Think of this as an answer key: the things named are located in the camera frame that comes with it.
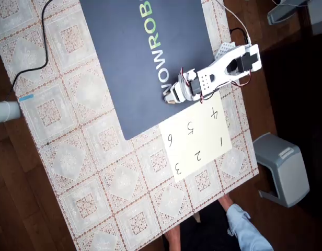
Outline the person's right hand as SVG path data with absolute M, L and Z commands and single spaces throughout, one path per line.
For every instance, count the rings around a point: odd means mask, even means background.
M 225 212 L 234 204 L 233 200 L 230 198 L 229 194 L 225 194 L 224 196 L 218 199 L 218 202 L 222 206 Z

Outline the person's left hand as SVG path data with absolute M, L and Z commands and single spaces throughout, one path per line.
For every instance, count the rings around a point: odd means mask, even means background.
M 164 234 L 170 251 L 181 251 L 180 225 L 176 225 Z

